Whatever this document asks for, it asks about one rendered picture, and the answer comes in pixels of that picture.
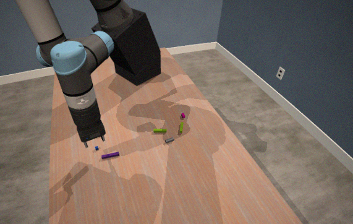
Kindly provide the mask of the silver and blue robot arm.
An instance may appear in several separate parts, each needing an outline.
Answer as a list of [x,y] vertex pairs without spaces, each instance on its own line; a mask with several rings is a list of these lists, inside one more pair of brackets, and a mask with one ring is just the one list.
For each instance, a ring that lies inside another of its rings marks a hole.
[[38,43],[38,61],[53,67],[63,94],[69,97],[84,95],[93,88],[91,73],[113,52],[114,42],[105,32],[121,30],[134,18],[124,0],[90,0],[104,32],[66,39],[49,0],[15,2]]

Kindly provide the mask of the purple rod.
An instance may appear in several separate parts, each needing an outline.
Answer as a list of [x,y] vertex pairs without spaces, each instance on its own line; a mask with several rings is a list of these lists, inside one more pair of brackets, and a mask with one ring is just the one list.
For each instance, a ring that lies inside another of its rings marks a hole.
[[111,157],[116,157],[116,156],[119,156],[119,152],[115,152],[115,153],[109,153],[109,154],[106,154],[106,155],[102,155],[102,159],[105,159],[105,158],[111,158]]

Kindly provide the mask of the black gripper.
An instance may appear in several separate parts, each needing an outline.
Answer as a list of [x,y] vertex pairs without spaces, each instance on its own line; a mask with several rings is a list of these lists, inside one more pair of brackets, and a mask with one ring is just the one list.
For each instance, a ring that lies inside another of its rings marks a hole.
[[[74,124],[77,126],[81,142],[85,148],[87,141],[101,137],[105,141],[106,131],[101,121],[100,110],[94,88],[85,95],[71,98],[64,94]],[[93,126],[94,125],[94,126]]]

